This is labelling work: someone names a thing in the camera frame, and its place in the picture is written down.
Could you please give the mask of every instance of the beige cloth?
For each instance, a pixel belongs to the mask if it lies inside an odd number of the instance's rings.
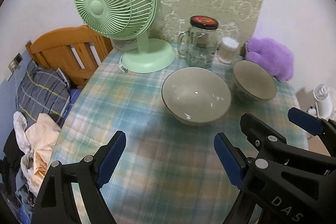
[[[263,0],[161,0],[150,37],[176,42],[189,29],[191,16],[204,15],[215,18],[218,30],[241,47],[254,33],[262,4]]]
[[[28,180],[29,190],[37,196],[47,173],[51,153],[61,128],[45,113],[40,113],[37,122],[24,133],[31,151],[21,159],[21,168]]]

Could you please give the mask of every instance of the bowl rim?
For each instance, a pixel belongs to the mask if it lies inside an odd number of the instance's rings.
[[[266,99],[265,99],[265,98],[260,98],[260,97],[258,97],[258,96],[256,96],[256,95],[252,94],[251,92],[249,92],[248,90],[246,90],[246,88],[243,87],[243,85],[239,82],[239,80],[237,79],[236,74],[235,74],[235,67],[236,67],[236,65],[237,65],[238,63],[240,63],[240,62],[244,62],[244,63],[246,63],[246,62],[253,63],[253,64],[255,64],[256,66],[260,67],[262,70],[264,70],[264,71],[269,75],[269,77],[272,79],[272,83],[273,83],[273,85],[274,85],[274,87],[275,87],[275,88],[274,88],[274,92],[273,92],[274,94],[273,94],[271,97],[266,98]],[[258,65],[258,64],[256,64],[256,63],[254,63],[254,62],[252,62],[252,61],[248,61],[248,60],[240,60],[240,61],[236,62],[236,63],[233,65],[233,68],[232,68],[232,74],[233,74],[234,78],[236,79],[236,81],[239,83],[239,85],[243,88],[243,90],[245,90],[248,94],[252,95],[253,97],[255,97],[255,98],[259,99],[259,100],[265,100],[265,101],[272,100],[272,99],[277,95],[278,88],[277,88],[277,85],[274,83],[273,76],[270,75],[270,74],[267,72],[267,70],[265,70],[262,66],[260,66],[260,65]]]
[[[172,112],[172,110],[167,106],[167,104],[166,104],[166,102],[165,102],[165,99],[164,99],[164,97],[163,97],[163,86],[164,86],[165,82],[167,81],[167,79],[169,78],[169,76],[172,75],[173,73],[175,73],[175,72],[177,72],[177,71],[179,71],[179,70],[185,70],[185,69],[191,69],[191,68],[194,68],[194,69],[196,68],[196,69],[202,69],[202,70],[209,71],[209,72],[215,74],[217,77],[219,77],[219,78],[224,82],[224,84],[227,86],[228,91],[229,91],[229,94],[230,94],[230,102],[229,102],[229,104],[228,104],[227,110],[226,110],[222,115],[220,115],[219,117],[216,117],[216,118],[214,118],[214,119],[212,119],[212,120],[210,120],[210,121],[206,121],[206,122],[190,121],[190,120],[185,119],[184,117],[180,117],[180,116],[176,115],[176,114],[175,114],[174,112]],[[179,117],[180,119],[182,119],[182,120],[184,120],[184,121],[186,121],[186,122],[189,122],[190,124],[192,124],[192,123],[193,123],[193,124],[206,124],[206,123],[210,123],[210,122],[215,122],[215,121],[219,120],[221,117],[223,117],[223,116],[228,112],[228,110],[229,110],[229,108],[230,108],[230,106],[231,106],[231,103],[232,103],[232,94],[231,94],[231,90],[230,90],[229,86],[227,85],[227,83],[224,81],[224,79],[223,79],[222,77],[220,77],[217,73],[215,73],[215,72],[213,72],[213,71],[211,71],[211,70],[204,69],[204,68],[199,68],[199,67],[185,67],[185,68],[180,68],[180,69],[177,69],[177,70],[173,71],[172,73],[170,73],[170,74],[166,77],[166,79],[164,80],[164,82],[163,82],[163,84],[162,84],[162,87],[161,87],[161,97],[162,97],[163,103],[165,104],[165,106],[167,107],[167,109],[170,111],[170,113],[172,113],[173,115]]]

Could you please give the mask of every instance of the purple fluffy stuffed animal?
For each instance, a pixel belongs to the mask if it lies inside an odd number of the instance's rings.
[[[263,67],[270,75],[280,82],[293,78],[294,56],[284,45],[271,38],[250,38],[246,43],[247,61]]]

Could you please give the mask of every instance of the wooden headboard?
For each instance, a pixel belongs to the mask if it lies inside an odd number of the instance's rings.
[[[48,32],[33,44],[28,42],[26,49],[36,63],[48,69],[62,69],[77,88],[83,88],[98,68],[89,42],[93,43],[101,62],[112,50],[110,39],[99,35],[86,25]],[[76,50],[85,68],[80,67],[71,46]]]

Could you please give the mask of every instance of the large bowl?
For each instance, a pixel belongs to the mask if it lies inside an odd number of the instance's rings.
[[[212,71],[188,67],[170,74],[162,86],[162,99],[181,122],[201,125],[221,118],[231,104],[224,80]]]
[[[246,103],[266,102],[277,94],[273,77],[259,65],[239,61],[233,67],[234,91]]]

